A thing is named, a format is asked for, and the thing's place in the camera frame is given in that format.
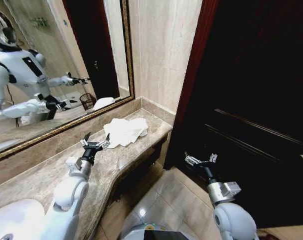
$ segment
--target mirror frame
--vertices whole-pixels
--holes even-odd
[[[120,8],[121,8],[120,10],[121,10],[121,18],[122,18],[123,37],[124,37],[124,42],[125,42],[125,53],[126,53],[126,63],[127,63],[127,73],[128,73],[130,96],[128,96],[120,101],[117,101],[113,104],[110,104],[102,109],[96,110],[94,112],[88,113],[87,115],[76,118],[75,120],[67,122],[67,123],[57,127],[56,129],[43,133],[42,135],[37,135],[33,139],[30,139],[25,142],[21,142],[14,146],[6,148],[6,149],[0,151],[0,161],[3,159],[6,159],[12,155],[15,155],[29,147],[39,144],[51,137],[54,137],[66,130],[69,130],[80,124],[83,124],[97,116],[100,116],[112,109],[115,109],[115,108],[135,99],[134,69],[133,69],[133,58],[132,58],[132,39],[131,39],[129,4],[128,4],[128,0],[119,0],[119,1],[120,1]]]

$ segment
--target dark wooden door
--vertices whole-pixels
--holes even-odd
[[[63,0],[98,99],[120,96],[104,1]]]
[[[217,153],[216,171],[238,182],[236,203],[259,228],[303,224],[303,0],[221,0],[178,117],[186,101],[166,167],[204,186],[184,151]]]

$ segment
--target white robot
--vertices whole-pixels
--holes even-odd
[[[80,140],[84,154],[80,158],[69,157],[66,161],[69,176],[57,185],[53,200],[45,215],[44,223],[32,239],[73,240],[79,222],[79,212],[88,192],[88,179],[94,165],[95,155],[110,144],[109,135],[103,142],[87,142],[90,133]],[[222,240],[259,240],[256,224],[251,215],[237,204],[231,203],[241,191],[236,182],[217,181],[208,167],[209,161],[200,161],[186,154],[185,161],[201,169],[207,180],[207,189],[212,205],[213,218]],[[187,233],[170,231],[157,224],[134,226],[123,240],[194,240]]]
[[[48,112],[49,120],[54,118],[57,109],[69,109],[65,107],[64,101],[59,102],[51,95],[50,87],[87,84],[87,78],[74,78],[68,73],[49,79],[44,70],[45,64],[46,60],[42,54],[17,46],[13,26],[0,12],[0,121]],[[4,88],[9,83],[21,89],[30,100],[2,109]]]

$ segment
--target sink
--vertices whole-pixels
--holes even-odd
[[[0,240],[28,240],[39,229],[45,211],[34,199],[24,199],[0,208]]]
[[[16,139],[11,139],[11,140],[7,140],[4,142],[0,143],[0,151],[4,150],[12,145],[14,145],[15,143],[17,143],[19,140],[21,140],[20,138],[16,138]]]

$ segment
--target vanity counter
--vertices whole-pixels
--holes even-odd
[[[158,117],[140,109],[125,119],[145,118],[148,134],[139,137],[135,143],[127,147],[117,146],[104,149],[96,154],[94,166],[89,178],[89,190],[79,213],[79,224],[75,239],[89,239],[95,230],[104,209],[111,197],[112,189],[117,179],[128,174],[138,164],[144,153],[166,137],[172,126]],[[89,141],[101,142],[105,139],[103,130],[90,136]],[[81,157],[84,152],[77,143],[57,155],[43,161],[29,170],[15,176],[0,185],[0,208],[23,199],[36,199],[47,211],[52,199],[54,188],[62,179],[68,176],[65,165],[68,157]]]

